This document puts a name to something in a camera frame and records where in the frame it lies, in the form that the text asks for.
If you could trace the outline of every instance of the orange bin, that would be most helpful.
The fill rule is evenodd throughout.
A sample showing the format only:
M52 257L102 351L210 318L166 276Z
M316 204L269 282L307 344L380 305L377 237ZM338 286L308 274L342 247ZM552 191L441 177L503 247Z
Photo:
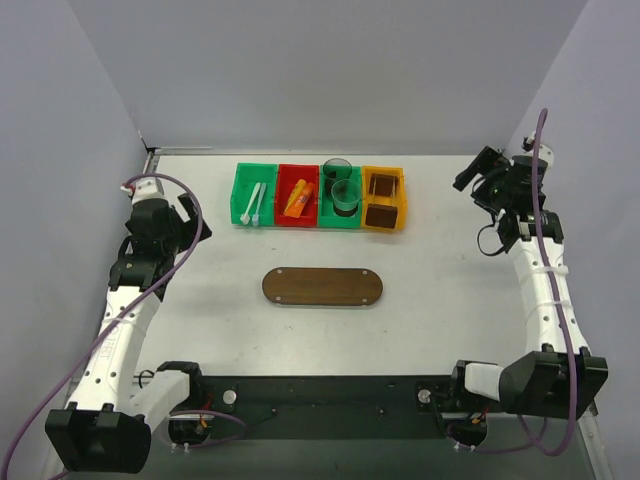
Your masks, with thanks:
M400 167L362 167L362 227L402 230L407 218L407 192Z

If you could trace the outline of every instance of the brown oval tray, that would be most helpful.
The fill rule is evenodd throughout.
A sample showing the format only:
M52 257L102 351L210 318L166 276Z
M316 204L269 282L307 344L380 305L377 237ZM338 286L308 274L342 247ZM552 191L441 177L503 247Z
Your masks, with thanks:
M382 280L366 268L278 267L264 276L262 291L280 305L360 307L380 298Z

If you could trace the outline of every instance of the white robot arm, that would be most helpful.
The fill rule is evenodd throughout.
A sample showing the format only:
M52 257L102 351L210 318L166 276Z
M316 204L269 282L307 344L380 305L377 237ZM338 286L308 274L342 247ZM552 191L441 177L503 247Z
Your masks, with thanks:
M454 187L462 191L476 175L471 197L488 211L503 245L516 270L526 324L525 356L507 367L477 361L460 360L454 369L454 396L476 395L498 402L507 413L541 417L567 418L568 362L576 358L578 378L577 416L593 401L607 378L604 358L592 357L580 332L567 287L568 268L564 262L564 236L558 216L542 210L543 244L550 266L546 267L536 241L531 197L531 137L525 139L523 155L507 160L499 152L486 147L469 168L456 177ZM545 201L542 178L553 163L552 150L540 148L539 199ZM572 351L567 351L558 301L554 299L549 279L551 272L558 284L560 307L567 320Z
M189 215L183 221L169 205L158 179L143 178L123 189L130 195L131 235L111 267L100 334L84 375L65 409L51 410L45 424L60 459L69 471L137 473L149 454L151 433L179 404L199 398L200 370L189 362L167 362L153 380L131 397L131 379L142 344L164 299L176 256L187 250L198 232L197 212L188 195L179 200ZM202 222L198 241L211 236ZM128 311L142 292L152 289Z

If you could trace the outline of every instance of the screw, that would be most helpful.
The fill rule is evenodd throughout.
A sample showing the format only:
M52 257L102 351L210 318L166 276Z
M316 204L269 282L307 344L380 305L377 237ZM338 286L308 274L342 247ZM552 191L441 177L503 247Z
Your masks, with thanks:
M234 403L236 403L236 398L236 392L234 392L233 390L227 390L222 394L222 401L227 405L233 405Z
M418 392L418 401L420 403L429 403L431 401L431 392L427 389L422 389Z

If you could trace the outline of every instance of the orange object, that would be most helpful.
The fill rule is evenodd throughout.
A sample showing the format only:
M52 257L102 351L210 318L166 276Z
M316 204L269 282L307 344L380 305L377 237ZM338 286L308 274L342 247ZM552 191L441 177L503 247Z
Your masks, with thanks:
M295 202L298 199L298 197L302 193L302 189L305 187L306 184L307 184L306 180L302 178L298 180L298 183L296 183L296 186L293 187L293 190L291 190L291 194L289 195L289 199L287 200L287 206L284 207L285 212L289 210L289 207L293 205L293 202Z
M293 203L293 205L291 205L289 208L285 210L284 215L286 217L300 218L300 215L302 214L302 210L304 209L304 206L307 204L307 202L313 195L314 186L315 185L311 182L307 183L304 186L304 188L302 189L302 192L300 192L300 196L298 197L298 199Z

